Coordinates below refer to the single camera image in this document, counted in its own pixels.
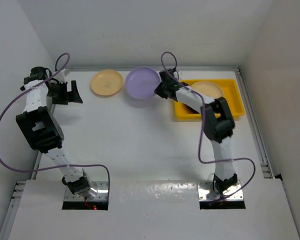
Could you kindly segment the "purple plate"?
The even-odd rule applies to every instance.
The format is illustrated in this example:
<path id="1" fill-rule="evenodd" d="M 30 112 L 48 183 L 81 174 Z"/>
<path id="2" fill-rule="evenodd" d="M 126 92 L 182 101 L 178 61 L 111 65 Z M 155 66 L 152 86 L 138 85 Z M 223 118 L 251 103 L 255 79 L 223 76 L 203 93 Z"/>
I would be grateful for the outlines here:
<path id="1" fill-rule="evenodd" d="M 124 88 L 136 100 L 149 100 L 155 96 L 155 89 L 161 83 L 159 74 L 149 67 L 138 67 L 126 77 Z"/>

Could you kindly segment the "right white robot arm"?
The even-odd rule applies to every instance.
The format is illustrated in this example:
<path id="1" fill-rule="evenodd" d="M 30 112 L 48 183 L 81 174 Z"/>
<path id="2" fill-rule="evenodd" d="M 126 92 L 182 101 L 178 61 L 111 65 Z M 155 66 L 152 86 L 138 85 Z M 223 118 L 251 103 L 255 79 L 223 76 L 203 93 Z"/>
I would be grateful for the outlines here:
<path id="1" fill-rule="evenodd" d="M 203 164 L 215 164 L 212 190 L 221 196 L 238 181 L 231 150 L 231 137 L 235 128 L 234 118 L 224 97 L 213 98 L 197 92 L 189 85 L 179 82 L 175 72 L 174 68 L 160 71 L 161 82 L 154 92 L 161 98 L 172 99 L 201 114 L 198 159 Z M 214 161 L 201 159 L 203 136 L 211 142 Z"/>

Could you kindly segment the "dark rimmed plate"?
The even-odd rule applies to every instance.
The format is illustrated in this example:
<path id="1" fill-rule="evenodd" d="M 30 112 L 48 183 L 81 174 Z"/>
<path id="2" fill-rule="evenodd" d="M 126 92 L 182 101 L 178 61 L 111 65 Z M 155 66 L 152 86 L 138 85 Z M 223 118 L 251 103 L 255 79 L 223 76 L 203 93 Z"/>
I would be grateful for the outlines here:
<path id="1" fill-rule="evenodd" d="M 184 105 L 184 107 L 186 109 L 187 114 L 189 114 L 189 115 L 200 115 L 201 114 L 200 112 L 196 111 L 195 109 L 191 108 L 190 106 L 188 106 L 186 104 Z"/>

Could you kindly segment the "orange plate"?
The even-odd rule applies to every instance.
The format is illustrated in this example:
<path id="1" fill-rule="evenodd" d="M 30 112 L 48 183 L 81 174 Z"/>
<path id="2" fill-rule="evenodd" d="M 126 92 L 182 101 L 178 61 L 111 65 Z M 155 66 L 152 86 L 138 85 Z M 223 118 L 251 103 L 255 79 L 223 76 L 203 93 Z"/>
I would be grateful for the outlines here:
<path id="1" fill-rule="evenodd" d="M 123 82 L 123 77 L 119 72 L 105 69 L 93 76 L 90 88 L 98 96 L 110 97 L 122 89 Z"/>
<path id="2" fill-rule="evenodd" d="M 218 99 L 224 97 L 224 92 L 220 86 L 210 81 L 198 81 L 191 85 L 191 88 L 208 97 Z"/>

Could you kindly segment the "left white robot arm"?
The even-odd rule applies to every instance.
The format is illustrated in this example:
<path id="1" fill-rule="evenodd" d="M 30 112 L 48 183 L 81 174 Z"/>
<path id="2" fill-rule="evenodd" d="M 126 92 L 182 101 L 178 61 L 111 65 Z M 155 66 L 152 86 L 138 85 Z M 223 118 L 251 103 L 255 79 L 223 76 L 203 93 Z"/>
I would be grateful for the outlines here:
<path id="1" fill-rule="evenodd" d="M 26 94 L 23 112 L 16 116 L 16 122 L 33 150 L 48 156 L 63 174 L 62 183 L 74 195 L 92 200 L 97 195 L 88 175 L 82 167 L 76 167 L 63 148 L 63 130 L 53 117 L 49 106 L 83 103 L 76 81 L 71 81 L 71 90 L 66 82 L 48 80 L 50 71 L 42 66 L 31 69 L 24 78 L 22 90 Z"/>

